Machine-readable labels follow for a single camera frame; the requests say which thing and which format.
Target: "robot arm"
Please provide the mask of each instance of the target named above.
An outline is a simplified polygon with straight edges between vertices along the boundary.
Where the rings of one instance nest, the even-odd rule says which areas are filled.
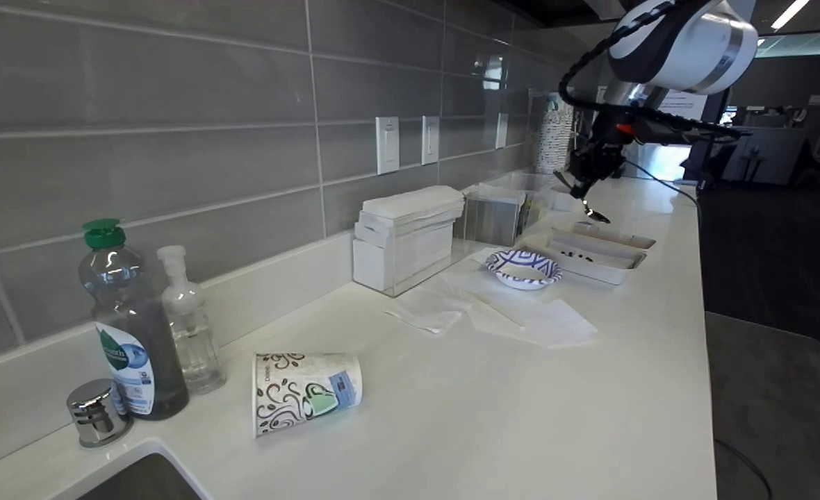
[[[630,142],[691,145],[701,135],[738,135],[727,128],[660,114],[666,88],[713,94],[747,69],[758,34],[726,0],[644,0],[633,5],[591,53],[562,81],[559,94],[594,110],[591,128],[578,135],[569,155],[571,198],[619,171],[621,148]],[[569,81],[609,49],[619,91],[612,103],[585,103],[569,91]]]

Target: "plastic bottle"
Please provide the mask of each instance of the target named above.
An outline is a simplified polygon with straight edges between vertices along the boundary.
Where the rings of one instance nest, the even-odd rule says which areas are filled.
[[[100,345],[128,414],[166,420],[188,403],[174,339],[136,256],[124,251],[117,220],[84,224],[88,256],[78,266],[93,296]]]
[[[166,312],[168,330],[174,335],[181,370],[188,391],[210,391],[221,387],[218,352],[214,345],[210,323],[202,312],[202,294],[186,277],[186,251],[181,245],[159,246],[159,259],[168,277],[161,291],[161,306]]]

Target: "wall outlet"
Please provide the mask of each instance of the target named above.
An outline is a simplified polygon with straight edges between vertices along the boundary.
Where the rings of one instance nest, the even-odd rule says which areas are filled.
[[[419,160],[423,163],[439,160],[439,117],[419,119]]]
[[[509,145],[509,114],[498,114],[495,119],[495,151]]]
[[[400,169],[400,119],[398,117],[375,117],[375,155],[378,155],[378,171]]]

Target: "label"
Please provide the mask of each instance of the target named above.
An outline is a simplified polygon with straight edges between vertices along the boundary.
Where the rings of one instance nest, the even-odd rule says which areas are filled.
[[[104,323],[97,323],[97,333],[128,414],[152,414],[154,377],[146,351],[128,330]]]

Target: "gray tile wall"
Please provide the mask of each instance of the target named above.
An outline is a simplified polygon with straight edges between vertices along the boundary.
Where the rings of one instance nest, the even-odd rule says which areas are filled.
[[[559,74],[510,48],[519,23],[484,0],[0,0],[0,352],[88,317],[86,220],[120,217],[149,264],[186,245],[206,280],[364,198],[524,166],[528,96]],[[400,171],[375,176],[375,117],[400,117]]]

